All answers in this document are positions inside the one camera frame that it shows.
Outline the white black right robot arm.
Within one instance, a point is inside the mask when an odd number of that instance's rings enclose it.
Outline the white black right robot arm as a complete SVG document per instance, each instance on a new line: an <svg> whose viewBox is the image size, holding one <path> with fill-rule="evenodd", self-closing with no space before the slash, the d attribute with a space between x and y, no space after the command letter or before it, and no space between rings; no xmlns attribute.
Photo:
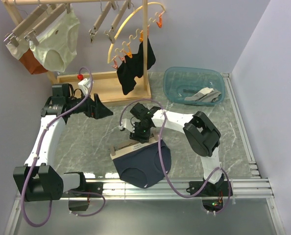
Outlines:
<svg viewBox="0 0 291 235"><path fill-rule="evenodd" d="M231 182L228 174L221 167L218 155L220 145L220 131L215 127L204 112L198 111L195 114L181 114L165 110L162 106L154 106L151 109L143 104L137 103L130 110L130 113L139 121L132 126L130 138L133 140L148 140L148 132L151 128L159 128L158 152L163 174L170 188L183 198L200 196L205 190L211 196L219 196L223 192L224 183L227 183L228 195L233 195ZM192 195L184 195L179 192L169 177L163 163L162 155L162 134L168 128L184 134L191 149L200 156L203 167L203 184Z"/></svg>

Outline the navy underwear cream waistband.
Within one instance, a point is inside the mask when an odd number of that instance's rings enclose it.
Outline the navy underwear cream waistband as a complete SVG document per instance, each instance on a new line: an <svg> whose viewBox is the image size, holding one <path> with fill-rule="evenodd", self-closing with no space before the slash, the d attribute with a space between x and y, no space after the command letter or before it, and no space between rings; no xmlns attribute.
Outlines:
<svg viewBox="0 0 291 235"><path fill-rule="evenodd" d="M151 187L165 177L158 142L116 157L113 163L122 181L139 188Z"/></svg>

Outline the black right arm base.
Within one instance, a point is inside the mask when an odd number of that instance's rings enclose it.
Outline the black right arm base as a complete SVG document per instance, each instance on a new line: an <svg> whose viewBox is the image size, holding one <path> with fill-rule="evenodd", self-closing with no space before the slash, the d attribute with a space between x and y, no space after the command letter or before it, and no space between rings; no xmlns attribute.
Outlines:
<svg viewBox="0 0 291 235"><path fill-rule="evenodd" d="M186 192L190 195L195 194L203 185L203 181L190 181L189 187ZM203 190L197 195L197 197L218 197L220 195L224 197L233 196L233 190L229 190L228 182L217 182L216 184L207 183Z"/></svg>

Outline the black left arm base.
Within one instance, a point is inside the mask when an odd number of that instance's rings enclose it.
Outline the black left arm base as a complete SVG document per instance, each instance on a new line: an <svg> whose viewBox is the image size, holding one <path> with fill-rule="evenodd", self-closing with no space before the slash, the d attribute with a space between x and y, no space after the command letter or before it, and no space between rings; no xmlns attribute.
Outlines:
<svg viewBox="0 0 291 235"><path fill-rule="evenodd" d="M78 193L75 192L64 192L62 197L93 197L98 198L100 196L96 195L102 195L103 194L103 183L101 182L89 182L86 183L83 189L76 188L72 189L72 191L78 191Z"/></svg>

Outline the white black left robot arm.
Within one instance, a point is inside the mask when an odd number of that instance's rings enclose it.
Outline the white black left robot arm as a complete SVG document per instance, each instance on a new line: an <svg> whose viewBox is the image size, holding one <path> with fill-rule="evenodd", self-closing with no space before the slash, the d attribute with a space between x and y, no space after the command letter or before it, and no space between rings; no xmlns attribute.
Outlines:
<svg viewBox="0 0 291 235"><path fill-rule="evenodd" d="M85 78L78 86L81 96L76 98L71 84L53 85L52 96L41 109L41 125L35 145L24 165L13 171L13 178L25 202L58 200L69 190L77 197L87 193L83 172L60 175L52 167L61 134L72 114L85 114L94 119L113 115L98 94L89 94L91 80Z"/></svg>

